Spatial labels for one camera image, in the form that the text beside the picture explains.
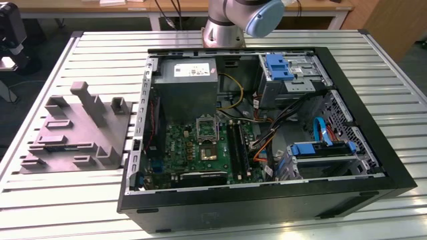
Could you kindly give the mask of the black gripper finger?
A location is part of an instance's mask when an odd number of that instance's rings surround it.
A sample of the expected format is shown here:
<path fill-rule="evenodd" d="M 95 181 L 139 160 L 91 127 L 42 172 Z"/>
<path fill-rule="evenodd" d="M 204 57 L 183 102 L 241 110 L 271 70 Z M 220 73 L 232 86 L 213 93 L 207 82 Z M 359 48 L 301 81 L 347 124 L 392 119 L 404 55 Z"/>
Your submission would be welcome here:
<path fill-rule="evenodd" d="M 12 2 L 0 3 L 0 49 L 17 55 L 26 39 L 20 9 Z"/>

